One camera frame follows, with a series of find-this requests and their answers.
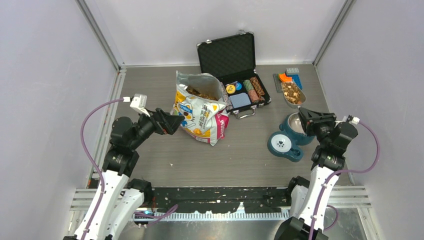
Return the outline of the pet food bag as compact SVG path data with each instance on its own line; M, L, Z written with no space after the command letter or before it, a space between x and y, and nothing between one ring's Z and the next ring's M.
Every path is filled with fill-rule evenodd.
M208 73L177 71L175 85L172 114L183 117L181 128L197 141L216 145L230 120L221 82Z

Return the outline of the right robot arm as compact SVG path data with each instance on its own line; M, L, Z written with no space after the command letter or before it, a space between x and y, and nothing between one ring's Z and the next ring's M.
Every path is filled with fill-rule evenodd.
M276 240L327 240L324 219L333 187L344 169L348 145L357 137L354 117L338 121L334 113L299 107L299 121L308 137L316 137L318 146L311 156L310 180L297 176L290 180L285 198L290 215L278 228Z

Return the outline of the metal food scoop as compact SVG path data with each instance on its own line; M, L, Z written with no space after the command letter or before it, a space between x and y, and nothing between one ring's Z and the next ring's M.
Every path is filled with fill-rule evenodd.
M282 93L284 100L289 107L297 109L307 100L303 91L293 81L281 82Z

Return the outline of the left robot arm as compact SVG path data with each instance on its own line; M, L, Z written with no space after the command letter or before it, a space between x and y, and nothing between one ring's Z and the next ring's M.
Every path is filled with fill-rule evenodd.
M173 135L184 119L160 108L141 113L136 122L117 118L93 200L74 234L64 239L117 240L136 209L148 207L154 199L149 181L130 178L140 157L137 148L154 133Z

